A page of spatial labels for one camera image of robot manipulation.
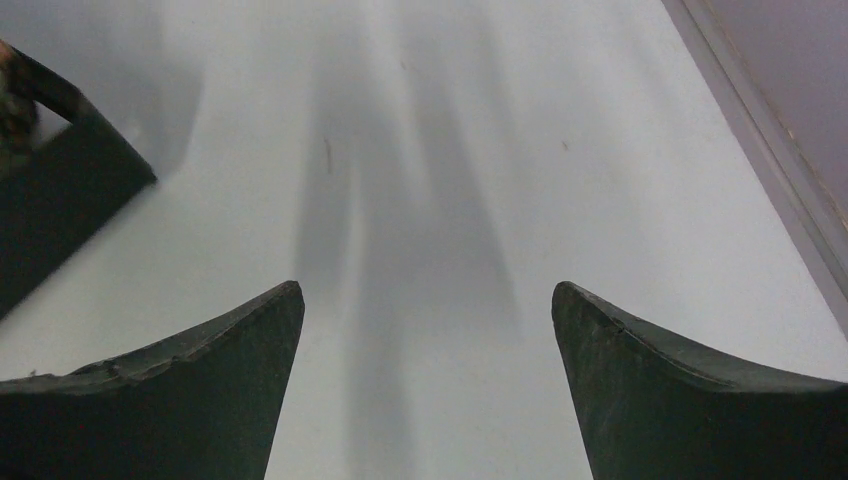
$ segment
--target purple wall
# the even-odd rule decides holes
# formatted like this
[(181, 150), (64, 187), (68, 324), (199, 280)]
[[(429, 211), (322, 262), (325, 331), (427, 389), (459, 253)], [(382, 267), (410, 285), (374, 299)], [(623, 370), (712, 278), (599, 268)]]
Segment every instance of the purple wall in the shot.
[(707, 0), (783, 124), (848, 212), (848, 2)]

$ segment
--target camouflage fabric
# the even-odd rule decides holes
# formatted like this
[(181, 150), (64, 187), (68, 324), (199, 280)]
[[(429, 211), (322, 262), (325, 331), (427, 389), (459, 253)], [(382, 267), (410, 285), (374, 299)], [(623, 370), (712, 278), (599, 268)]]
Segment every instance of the camouflage fabric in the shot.
[(25, 165), (38, 122), (27, 86), (26, 65), (0, 40), (0, 180)]

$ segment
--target white surface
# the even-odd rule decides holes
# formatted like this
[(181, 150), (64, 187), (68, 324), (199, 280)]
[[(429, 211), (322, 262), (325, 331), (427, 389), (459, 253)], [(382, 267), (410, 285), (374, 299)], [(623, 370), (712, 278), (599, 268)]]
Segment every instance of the white surface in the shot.
[(2, 10), (0, 35), (164, 176), (0, 322), (3, 378), (67, 373), (298, 279), (268, 478), (590, 478), (550, 320), (568, 279), (848, 380), (848, 345), (659, 1)]

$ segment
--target white floor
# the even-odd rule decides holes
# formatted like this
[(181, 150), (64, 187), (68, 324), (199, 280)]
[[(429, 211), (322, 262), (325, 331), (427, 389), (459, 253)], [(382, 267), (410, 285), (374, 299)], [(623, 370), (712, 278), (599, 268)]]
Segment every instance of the white floor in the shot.
[(659, 0), (0, 11), (0, 36), (163, 177), (0, 322), (2, 378), (300, 280), (274, 479), (591, 478), (550, 320), (561, 280), (848, 380), (848, 343)]

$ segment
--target dark object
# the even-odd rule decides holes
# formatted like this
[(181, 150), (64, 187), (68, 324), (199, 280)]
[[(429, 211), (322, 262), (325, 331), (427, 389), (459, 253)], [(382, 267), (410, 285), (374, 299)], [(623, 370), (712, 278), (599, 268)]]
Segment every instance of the dark object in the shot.
[(0, 383), (0, 478), (261, 480), (303, 313), (289, 282), (70, 375)]
[(31, 84), (26, 60), (0, 40), (0, 179), (26, 165), (32, 155), (38, 110)]
[(76, 87), (19, 55), (32, 100), (71, 125), (0, 180), (0, 317), (156, 180)]
[(597, 480), (848, 478), (848, 386), (726, 355), (571, 283), (553, 318)]

